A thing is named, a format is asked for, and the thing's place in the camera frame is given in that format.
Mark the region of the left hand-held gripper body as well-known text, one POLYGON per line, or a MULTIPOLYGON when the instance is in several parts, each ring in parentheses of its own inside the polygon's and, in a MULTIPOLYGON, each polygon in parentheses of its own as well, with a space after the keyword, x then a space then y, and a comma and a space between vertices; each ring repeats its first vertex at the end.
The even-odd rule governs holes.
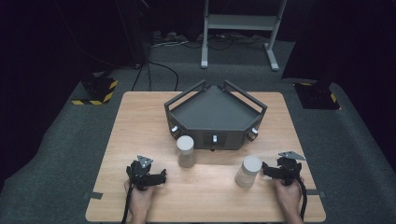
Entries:
POLYGON ((141 191, 156 185, 154 178, 149 174, 151 164, 152 159, 138 155, 137 159, 126 168, 130 183, 141 191))

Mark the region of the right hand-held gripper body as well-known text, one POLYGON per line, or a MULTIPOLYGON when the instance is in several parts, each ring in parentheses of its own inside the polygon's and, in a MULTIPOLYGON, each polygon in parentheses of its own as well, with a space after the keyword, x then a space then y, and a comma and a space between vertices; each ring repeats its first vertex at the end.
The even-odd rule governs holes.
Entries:
POLYGON ((294 179, 300 178, 302 170, 301 161, 305 161, 305 156, 302 156, 294 151, 285 151, 278 153, 279 158, 276 160, 279 175, 278 179, 284 181, 284 185, 290 185, 294 179))

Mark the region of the white lid spice jar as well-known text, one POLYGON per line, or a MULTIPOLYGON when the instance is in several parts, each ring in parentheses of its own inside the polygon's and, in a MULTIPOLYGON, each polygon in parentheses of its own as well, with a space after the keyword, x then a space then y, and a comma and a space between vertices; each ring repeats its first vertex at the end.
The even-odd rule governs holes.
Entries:
POLYGON ((252 187, 261 168, 262 161, 257 156, 246 156, 235 175, 235 182, 242 188, 252 187))
POLYGON ((188 135, 177 139, 178 164, 183 168, 190 168, 195 164, 194 141, 188 135))

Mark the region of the dark grey corner rack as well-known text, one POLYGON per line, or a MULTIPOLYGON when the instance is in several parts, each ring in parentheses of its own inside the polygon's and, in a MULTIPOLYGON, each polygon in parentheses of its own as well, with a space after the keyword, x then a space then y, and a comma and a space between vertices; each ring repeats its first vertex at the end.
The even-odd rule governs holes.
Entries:
POLYGON ((196 149, 237 150, 258 134, 267 106, 226 80, 200 81, 164 104, 170 134, 190 136, 196 149))

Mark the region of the person's left hand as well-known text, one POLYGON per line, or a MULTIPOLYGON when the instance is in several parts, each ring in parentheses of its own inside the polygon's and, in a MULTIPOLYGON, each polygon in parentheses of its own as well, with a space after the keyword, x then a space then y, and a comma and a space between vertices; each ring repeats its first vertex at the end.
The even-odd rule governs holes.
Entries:
POLYGON ((133 217, 146 218, 150 209, 155 187, 148 187, 146 190, 133 189, 129 210, 133 217))

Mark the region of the person's right hand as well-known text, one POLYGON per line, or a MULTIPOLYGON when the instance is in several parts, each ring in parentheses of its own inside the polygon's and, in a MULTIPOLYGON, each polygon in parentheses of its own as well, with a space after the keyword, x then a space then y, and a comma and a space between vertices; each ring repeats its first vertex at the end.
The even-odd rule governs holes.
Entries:
POLYGON ((299 182, 293 180, 288 186, 285 186, 279 179, 273 180, 276 187, 276 196, 286 217, 298 217, 300 215, 300 200, 302 190, 299 182))

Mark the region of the grey tape piece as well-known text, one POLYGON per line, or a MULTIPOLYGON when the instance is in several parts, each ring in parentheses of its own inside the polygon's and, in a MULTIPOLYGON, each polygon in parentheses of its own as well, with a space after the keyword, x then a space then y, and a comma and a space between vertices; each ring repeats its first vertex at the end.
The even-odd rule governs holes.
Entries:
POLYGON ((87 191, 83 195, 83 198, 86 199, 86 200, 89 200, 89 199, 101 200, 102 197, 103 197, 102 193, 94 192, 94 191, 87 191))
POLYGON ((318 195, 320 198, 326 198, 326 193, 323 190, 307 189, 306 194, 307 195, 318 195))

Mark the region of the black yellow striped base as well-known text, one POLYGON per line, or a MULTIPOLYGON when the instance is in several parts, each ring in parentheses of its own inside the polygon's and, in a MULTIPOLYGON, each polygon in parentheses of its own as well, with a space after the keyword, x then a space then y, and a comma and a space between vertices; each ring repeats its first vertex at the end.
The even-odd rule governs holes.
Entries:
POLYGON ((294 83, 293 87, 304 109, 338 110, 340 105, 330 90, 331 82, 294 83))
POLYGON ((113 96, 118 81, 112 77, 95 77, 82 79, 82 86, 88 98, 72 98, 73 105, 105 105, 113 96))

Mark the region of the grey metal stand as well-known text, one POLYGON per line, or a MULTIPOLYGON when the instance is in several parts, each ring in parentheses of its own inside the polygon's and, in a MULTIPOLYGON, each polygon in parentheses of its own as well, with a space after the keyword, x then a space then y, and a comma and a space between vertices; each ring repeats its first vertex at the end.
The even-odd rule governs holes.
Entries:
POLYGON ((209 0, 204 4, 204 30, 201 53, 201 67, 208 67, 208 31, 217 30, 248 30, 248 31, 270 31, 271 36, 268 43, 264 44, 269 64, 273 71, 278 71, 279 66, 273 51, 277 32, 282 22, 284 10, 288 0, 280 0, 278 12, 275 16, 250 16, 250 15, 220 15, 209 13, 209 0))

